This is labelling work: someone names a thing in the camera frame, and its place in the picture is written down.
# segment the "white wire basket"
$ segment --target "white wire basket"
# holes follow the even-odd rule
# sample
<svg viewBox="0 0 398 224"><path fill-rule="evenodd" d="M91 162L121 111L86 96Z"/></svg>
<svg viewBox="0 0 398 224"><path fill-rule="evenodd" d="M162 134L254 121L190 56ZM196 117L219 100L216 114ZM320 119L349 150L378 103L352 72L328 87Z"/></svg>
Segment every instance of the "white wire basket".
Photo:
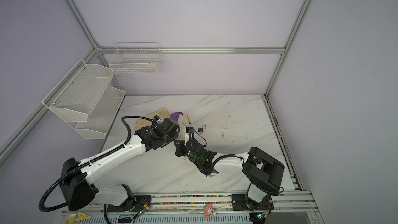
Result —
<svg viewBox="0 0 398 224"><path fill-rule="evenodd" d="M109 62L116 75L157 75L162 56L157 42L116 42Z"/></svg>
<svg viewBox="0 0 398 224"><path fill-rule="evenodd" d="M51 102L47 101L48 96L42 101L65 122L87 121L114 75L113 69L83 60L78 63L83 66L58 96Z"/></svg>
<svg viewBox="0 0 398 224"><path fill-rule="evenodd" d="M96 108L86 122L71 125L85 139L104 139L116 117L126 91L107 87Z"/></svg>

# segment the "marble tabletop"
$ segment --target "marble tabletop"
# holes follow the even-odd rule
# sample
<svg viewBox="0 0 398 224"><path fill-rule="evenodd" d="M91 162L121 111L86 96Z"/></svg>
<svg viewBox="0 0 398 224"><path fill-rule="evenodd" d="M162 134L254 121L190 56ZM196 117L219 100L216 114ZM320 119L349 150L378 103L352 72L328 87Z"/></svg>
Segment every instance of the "marble tabletop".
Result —
<svg viewBox="0 0 398 224"><path fill-rule="evenodd" d="M168 95L126 96L103 150L127 137L120 118L126 115L146 115L161 107L170 113L187 113L192 126L203 124L202 136L206 149L223 154L248 152L258 147L285 164L261 95ZM136 119L126 119L132 132ZM134 157L113 168L98 181L127 184L137 193L169 192L232 192L245 191L249 180L241 171L205 177L185 157L175 155L173 143ZM294 190L289 171L285 167L282 187Z"/></svg>

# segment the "robotic arm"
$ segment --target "robotic arm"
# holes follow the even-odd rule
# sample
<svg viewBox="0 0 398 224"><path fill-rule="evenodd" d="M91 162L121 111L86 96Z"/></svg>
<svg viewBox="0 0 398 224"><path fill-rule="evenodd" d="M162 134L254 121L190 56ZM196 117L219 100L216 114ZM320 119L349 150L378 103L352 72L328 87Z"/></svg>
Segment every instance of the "robotic arm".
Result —
<svg viewBox="0 0 398 224"><path fill-rule="evenodd" d="M126 118L143 118L152 122L150 127L142 127L131 137L131 129L125 122ZM43 212L53 211L68 206L70 211L79 210L88 204L111 204L123 211L130 211L135 204L135 196L130 188L105 185L97 180L106 172L119 164L139 156L151 149L156 150L174 141L180 132L178 124L170 118L161 120L139 116L125 116L121 118L127 128L126 141L107 149L95 156L76 161L67 160L62 168L62 177L46 191L39 202L39 209ZM187 156L199 171L209 176L212 173L241 170L251 181L246 195L240 205L244 209L257 210L267 194L278 195L282 181L284 166L275 158L262 150L252 147L247 153L221 154L206 150L194 137L193 127L187 127L185 141L174 141L176 155ZM65 203L45 207L48 195L58 186L62 190Z"/></svg>

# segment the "purple cloth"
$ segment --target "purple cloth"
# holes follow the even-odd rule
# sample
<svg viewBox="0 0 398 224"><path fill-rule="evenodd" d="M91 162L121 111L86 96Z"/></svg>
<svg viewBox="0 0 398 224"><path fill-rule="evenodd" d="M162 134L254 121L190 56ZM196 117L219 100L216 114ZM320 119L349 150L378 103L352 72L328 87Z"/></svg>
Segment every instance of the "purple cloth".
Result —
<svg viewBox="0 0 398 224"><path fill-rule="evenodd" d="M180 115L182 115L182 112L174 112L174 113L172 113L172 114L170 115L170 118L171 118L172 120L174 120L175 122L177 122L177 121L178 121L178 117L179 117Z"/></svg>

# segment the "black mounting plate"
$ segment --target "black mounting plate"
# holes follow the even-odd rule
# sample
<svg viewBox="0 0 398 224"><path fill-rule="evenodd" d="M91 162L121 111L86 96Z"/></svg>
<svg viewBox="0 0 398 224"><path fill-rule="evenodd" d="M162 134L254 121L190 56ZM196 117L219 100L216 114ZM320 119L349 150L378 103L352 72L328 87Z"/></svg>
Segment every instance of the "black mounting plate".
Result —
<svg viewBox="0 0 398 224"><path fill-rule="evenodd" d="M150 205L152 197L150 195L136 195L135 199L136 199L136 201L135 201L136 204L134 204L134 208L130 212L139 212L142 209L144 209L144 204L142 204L142 203L147 203L148 205ZM116 206L109 204L107 212L109 212L109 213L123 212L123 210L121 207L116 207Z"/></svg>
<svg viewBox="0 0 398 224"><path fill-rule="evenodd" d="M232 198L232 209L233 210L236 210L236 211L247 210L244 207L244 206L246 206L245 194L232 194L231 198ZM260 206L257 207L256 210L273 210L273 203L269 202L270 200L271 200L271 195L266 195L266 197L263 198L263 201L261 202Z"/></svg>

